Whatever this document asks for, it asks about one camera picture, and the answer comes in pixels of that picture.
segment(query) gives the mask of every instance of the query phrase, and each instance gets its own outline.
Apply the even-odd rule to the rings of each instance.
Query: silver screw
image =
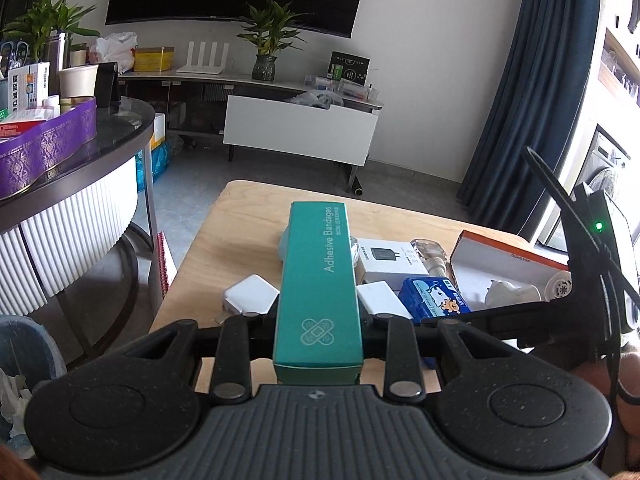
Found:
[[[244,395],[244,386],[238,383],[222,383],[213,389],[213,393],[219,399],[239,399]]]
[[[389,391],[396,397],[416,397],[422,393],[422,387],[413,381],[396,381],[389,387]]]

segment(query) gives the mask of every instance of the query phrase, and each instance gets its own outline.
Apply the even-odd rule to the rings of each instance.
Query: green plant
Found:
[[[95,6],[68,7],[66,0],[40,0],[35,2],[25,14],[9,23],[3,30],[6,40],[23,40],[30,49],[35,62],[42,59],[42,48],[52,31],[70,35],[100,36],[97,30],[79,27],[80,19],[95,9]]]
[[[250,41],[258,48],[259,56],[273,56],[277,51],[285,48],[301,48],[293,45],[293,40],[305,40],[299,37],[300,31],[292,28],[293,20],[302,14],[291,12],[288,4],[281,6],[275,0],[266,0],[267,7],[257,10],[249,5],[251,18],[243,18],[248,25],[242,26],[244,34],[238,34],[238,38]]]

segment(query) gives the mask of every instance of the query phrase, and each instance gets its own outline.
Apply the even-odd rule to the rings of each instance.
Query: white wall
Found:
[[[167,21],[106,27],[109,0],[82,21],[104,34],[133,30],[141,46],[173,45],[174,65],[193,41],[231,43],[235,72],[255,51],[238,23]],[[370,156],[460,182],[489,113],[509,53],[521,0],[361,0],[350,40],[305,32],[304,51],[281,52],[276,78],[326,71],[333,50],[371,59],[369,82],[385,103]]]

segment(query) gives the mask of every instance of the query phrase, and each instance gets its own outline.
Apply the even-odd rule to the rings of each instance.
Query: dark blue curtain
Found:
[[[543,193],[522,158],[553,169],[587,83],[600,0],[522,0],[507,64],[458,197],[471,220],[517,233]]]

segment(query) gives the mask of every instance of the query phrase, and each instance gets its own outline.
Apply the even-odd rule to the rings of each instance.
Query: scissors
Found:
[[[29,55],[29,45],[24,41],[5,41],[0,44],[0,70],[6,77],[9,70],[23,66]]]

